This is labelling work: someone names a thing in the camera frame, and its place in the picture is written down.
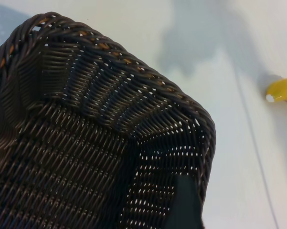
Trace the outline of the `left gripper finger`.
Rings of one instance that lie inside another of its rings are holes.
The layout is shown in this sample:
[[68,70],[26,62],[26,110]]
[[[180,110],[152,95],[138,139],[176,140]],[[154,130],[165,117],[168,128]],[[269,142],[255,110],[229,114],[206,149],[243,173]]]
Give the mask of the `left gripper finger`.
[[202,207],[197,187],[190,176],[177,175],[176,194],[165,229],[201,229]]

